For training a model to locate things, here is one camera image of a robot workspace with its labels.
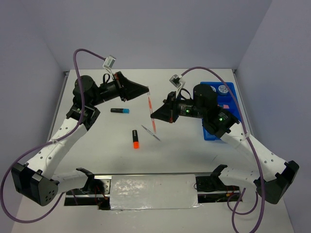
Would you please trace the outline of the red transparent pen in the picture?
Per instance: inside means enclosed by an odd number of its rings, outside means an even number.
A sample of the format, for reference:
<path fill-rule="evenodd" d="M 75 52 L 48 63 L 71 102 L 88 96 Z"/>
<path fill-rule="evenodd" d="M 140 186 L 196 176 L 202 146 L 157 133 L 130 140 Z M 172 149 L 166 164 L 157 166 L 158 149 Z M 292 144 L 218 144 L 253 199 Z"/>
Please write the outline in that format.
<path fill-rule="evenodd" d="M 152 108 L 152 103 L 151 103 L 151 99 L 150 96 L 148 95 L 148 106 L 149 106 L 149 111 L 150 111 L 150 116 L 153 113 L 153 108 Z M 153 126 L 153 131 L 154 133 L 156 133 L 156 124 L 155 124 L 155 120 L 153 118 L 151 118 L 152 121 L 152 126 Z"/>

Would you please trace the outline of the slim silver pen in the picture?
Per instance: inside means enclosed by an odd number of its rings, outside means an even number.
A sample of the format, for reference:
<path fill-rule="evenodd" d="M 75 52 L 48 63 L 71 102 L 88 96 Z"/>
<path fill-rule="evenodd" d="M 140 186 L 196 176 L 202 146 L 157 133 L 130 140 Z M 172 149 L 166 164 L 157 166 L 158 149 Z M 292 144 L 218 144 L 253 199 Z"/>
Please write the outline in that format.
<path fill-rule="evenodd" d="M 155 139 L 157 139 L 158 141 L 161 141 L 153 132 L 151 132 L 148 128 L 146 128 L 145 126 L 141 125 L 142 128 L 149 133 L 151 136 L 153 136 Z"/>

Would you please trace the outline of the blue cap black highlighter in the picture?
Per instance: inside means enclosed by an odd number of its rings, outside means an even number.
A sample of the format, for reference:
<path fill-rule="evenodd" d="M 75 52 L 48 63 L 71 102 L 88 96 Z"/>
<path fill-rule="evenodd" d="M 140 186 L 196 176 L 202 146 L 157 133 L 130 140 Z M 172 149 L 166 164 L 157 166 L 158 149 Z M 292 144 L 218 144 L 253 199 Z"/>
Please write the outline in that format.
<path fill-rule="evenodd" d="M 111 108 L 110 112 L 112 112 L 112 113 L 121 113 L 121 114 L 128 114 L 129 113 L 129 109 L 127 109 L 127 108 Z"/>

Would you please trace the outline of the blue round tape tin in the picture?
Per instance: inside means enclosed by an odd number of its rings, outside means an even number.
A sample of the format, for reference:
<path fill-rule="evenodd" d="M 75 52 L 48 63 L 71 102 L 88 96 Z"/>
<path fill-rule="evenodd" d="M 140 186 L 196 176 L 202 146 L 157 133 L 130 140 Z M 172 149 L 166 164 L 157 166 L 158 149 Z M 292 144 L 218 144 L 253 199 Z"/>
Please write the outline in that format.
<path fill-rule="evenodd" d="M 218 86 L 217 92 L 221 96 L 226 96 L 226 95 L 229 94 L 228 88 L 225 85 L 223 85 L 223 84 Z"/>

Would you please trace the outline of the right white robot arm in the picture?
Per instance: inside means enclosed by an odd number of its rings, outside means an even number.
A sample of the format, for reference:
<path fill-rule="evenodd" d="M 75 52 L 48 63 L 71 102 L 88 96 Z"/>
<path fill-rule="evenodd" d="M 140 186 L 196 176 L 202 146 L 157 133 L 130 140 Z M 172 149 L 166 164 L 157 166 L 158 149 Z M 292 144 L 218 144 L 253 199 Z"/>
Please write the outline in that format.
<path fill-rule="evenodd" d="M 260 166 L 257 171 L 240 171 L 219 165 L 211 174 L 212 186 L 217 190 L 232 185 L 254 187 L 268 203 L 277 204 L 293 183 L 299 165 L 278 157 L 248 134 L 240 119 L 218 105 L 217 97 L 207 84 L 196 85 L 193 97 L 187 100 L 172 91 L 150 117 L 168 123 L 176 122 L 178 117 L 202 119 L 203 128 L 209 134 L 231 145 L 250 163 Z"/>

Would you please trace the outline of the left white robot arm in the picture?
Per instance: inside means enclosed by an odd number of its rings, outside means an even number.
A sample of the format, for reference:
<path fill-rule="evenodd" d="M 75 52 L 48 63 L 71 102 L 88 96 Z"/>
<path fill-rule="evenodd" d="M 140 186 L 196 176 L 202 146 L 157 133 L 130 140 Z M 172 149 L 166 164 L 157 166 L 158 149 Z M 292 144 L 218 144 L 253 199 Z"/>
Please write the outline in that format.
<path fill-rule="evenodd" d="M 72 189 L 80 189 L 85 194 L 94 191 L 102 182 L 92 172 L 77 168 L 73 172 L 56 174 L 56 168 L 72 146 L 94 125 L 100 114 L 96 105 L 114 98 L 129 101 L 148 91 L 148 87 L 128 80 L 120 71 L 114 74 L 111 82 L 100 86 L 88 75 L 77 79 L 73 105 L 48 145 L 25 164 L 13 165 L 11 173 L 17 192 L 40 206 L 46 206 L 59 193 Z"/>

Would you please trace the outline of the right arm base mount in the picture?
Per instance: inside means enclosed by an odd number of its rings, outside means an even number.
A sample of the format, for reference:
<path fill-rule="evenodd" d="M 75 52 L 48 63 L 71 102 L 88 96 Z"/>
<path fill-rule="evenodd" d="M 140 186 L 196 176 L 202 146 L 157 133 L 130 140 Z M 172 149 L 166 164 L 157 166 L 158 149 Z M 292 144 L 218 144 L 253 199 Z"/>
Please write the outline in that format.
<path fill-rule="evenodd" d="M 227 165 L 217 166 L 210 174 L 196 174 L 193 188 L 197 190 L 198 203 L 237 201 L 240 196 L 240 188 L 235 185 L 224 184 L 219 176 L 227 168 Z"/>

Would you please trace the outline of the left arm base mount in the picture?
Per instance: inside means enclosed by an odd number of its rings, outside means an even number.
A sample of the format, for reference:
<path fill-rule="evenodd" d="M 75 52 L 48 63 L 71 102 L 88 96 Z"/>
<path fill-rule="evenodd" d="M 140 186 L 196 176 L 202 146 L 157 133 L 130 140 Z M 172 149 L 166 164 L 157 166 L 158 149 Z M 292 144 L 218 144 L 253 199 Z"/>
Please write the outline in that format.
<path fill-rule="evenodd" d="M 77 172 L 87 177 L 81 188 L 68 191 L 65 196 L 65 206 L 96 206 L 98 210 L 110 210 L 111 177 L 95 175 L 92 172 L 77 168 Z"/>

